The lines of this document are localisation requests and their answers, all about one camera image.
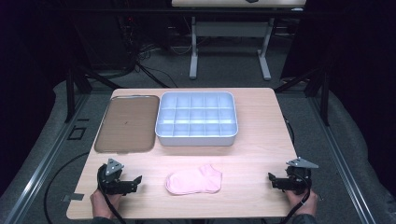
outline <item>gray floor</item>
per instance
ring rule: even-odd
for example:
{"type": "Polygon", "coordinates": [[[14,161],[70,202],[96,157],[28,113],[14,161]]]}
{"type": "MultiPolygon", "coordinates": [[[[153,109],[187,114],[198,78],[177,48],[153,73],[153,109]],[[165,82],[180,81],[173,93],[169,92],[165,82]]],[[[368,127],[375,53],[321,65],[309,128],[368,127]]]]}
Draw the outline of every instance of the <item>gray floor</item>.
{"type": "MultiPolygon", "coordinates": [[[[262,79],[256,50],[260,39],[220,38],[205,40],[199,48],[198,78],[189,79],[190,53],[153,50],[141,63],[161,70],[175,81],[179,88],[190,87],[264,87],[276,88],[290,40],[274,36],[267,52],[271,81],[262,79]]],[[[155,76],[174,87],[164,73],[152,70],[155,76]]],[[[142,72],[112,79],[127,88],[160,88],[142,72]]],[[[55,173],[72,158],[90,150],[93,138],[104,115],[111,90],[91,80],[93,92],[78,96],[75,118],[64,124],[66,118],[65,84],[54,90],[55,107],[18,175],[0,200],[0,222],[48,223],[44,214],[45,189],[55,173]],[[81,140],[67,140],[71,129],[85,128],[81,140]],[[53,161],[44,166],[43,160],[53,161]],[[31,180],[43,180],[29,185],[31,180]]],[[[304,84],[277,94],[281,110],[294,131],[295,149],[299,156],[319,165],[313,170],[313,188],[323,201],[318,206],[319,223],[396,223],[396,203],[379,184],[375,172],[367,162],[367,148],[353,119],[338,99],[331,94],[329,121],[325,127],[318,118],[318,100],[305,98],[304,84]]],[[[89,223],[89,220],[69,220],[65,211],[70,195],[86,157],[67,165],[53,180],[48,193],[48,212],[53,223],[89,223]]],[[[278,219],[267,219],[276,223],[278,219]]]]}

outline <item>white desk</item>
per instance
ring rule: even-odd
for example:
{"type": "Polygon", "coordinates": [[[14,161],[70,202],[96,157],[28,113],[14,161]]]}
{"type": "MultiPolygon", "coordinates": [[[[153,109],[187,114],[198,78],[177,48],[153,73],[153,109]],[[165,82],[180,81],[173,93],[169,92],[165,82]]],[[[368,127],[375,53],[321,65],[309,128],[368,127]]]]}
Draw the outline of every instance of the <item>white desk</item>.
{"type": "Polygon", "coordinates": [[[275,93],[264,88],[238,89],[130,89],[119,95],[158,95],[166,91],[228,91],[233,94],[239,132],[230,147],[164,147],[156,138],[154,148],[144,153],[106,154],[92,147],[72,201],[71,219],[92,218],[90,195],[97,188],[98,168],[112,158],[125,165],[121,180],[143,176],[136,193],[122,197],[124,218],[213,218],[284,217],[289,201],[280,189],[273,189],[268,173],[286,177],[286,161],[296,158],[288,129],[275,93]],[[205,164],[222,172],[221,190],[214,194],[175,196],[165,188],[165,179],[175,171],[205,164]]]}
{"type": "MultiPolygon", "coordinates": [[[[303,7],[305,0],[173,0],[173,7],[260,7],[268,9],[303,7]]],[[[196,79],[198,66],[197,36],[250,36],[263,37],[262,48],[257,50],[264,80],[271,80],[265,52],[271,37],[274,19],[268,22],[207,22],[191,20],[190,78],[196,79]]]]}

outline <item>desk leg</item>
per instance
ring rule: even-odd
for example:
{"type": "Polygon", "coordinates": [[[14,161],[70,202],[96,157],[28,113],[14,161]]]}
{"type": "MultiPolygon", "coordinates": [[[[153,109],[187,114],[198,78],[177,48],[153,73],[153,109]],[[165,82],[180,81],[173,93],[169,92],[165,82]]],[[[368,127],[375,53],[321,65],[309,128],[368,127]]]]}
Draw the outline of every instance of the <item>desk leg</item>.
{"type": "Polygon", "coordinates": [[[268,49],[268,43],[270,42],[273,27],[274,27],[274,19],[272,18],[268,21],[265,38],[262,43],[262,49],[259,49],[257,51],[257,53],[259,55],[260,66],[262,67],[262,75],[264,77],[264,80],[267,80],[267,81],[271,80],[271,74],[270,74],[270,70],[268,69],[267,61],[265,59],[265,52],[268,49]]]}
{"type": "Polygon", "coordinates": [[[198,49],[197,49],[197,34],[195,27],[195,17],[191,19],[191,65],[190,65],[190,79],[197,78],[197,66],[198,66],[198,49]]]}

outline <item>sleeve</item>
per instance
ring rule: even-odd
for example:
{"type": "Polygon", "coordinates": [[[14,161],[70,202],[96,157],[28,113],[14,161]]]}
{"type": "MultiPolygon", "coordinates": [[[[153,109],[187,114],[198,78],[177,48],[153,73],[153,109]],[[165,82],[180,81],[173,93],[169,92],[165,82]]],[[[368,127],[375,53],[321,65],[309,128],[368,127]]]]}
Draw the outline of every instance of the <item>sleeve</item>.
{"type": "Polygon", "coordinates": [[[292,224],[318,224],[317,220],[308,214],[301,214],[295,217],[292,224]]]}
{"type": "Polygon", "coordinates": [[[94,217],[91,224],[114,224],[114,222],[105,217],[94,217]]]}

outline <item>folded cloth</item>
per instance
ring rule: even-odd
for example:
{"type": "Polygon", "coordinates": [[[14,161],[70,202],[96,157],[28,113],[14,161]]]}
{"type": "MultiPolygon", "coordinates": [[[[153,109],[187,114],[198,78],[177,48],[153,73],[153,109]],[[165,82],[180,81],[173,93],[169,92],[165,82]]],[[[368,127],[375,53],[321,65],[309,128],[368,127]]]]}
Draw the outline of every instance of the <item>folded cloth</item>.
{"type": "Polygon", "coordinates": [[[216,193],[221,188],[221,176],[221,172],[207,164],[198,169],[170,174],[165,186],[174,194],[216,193]]]}

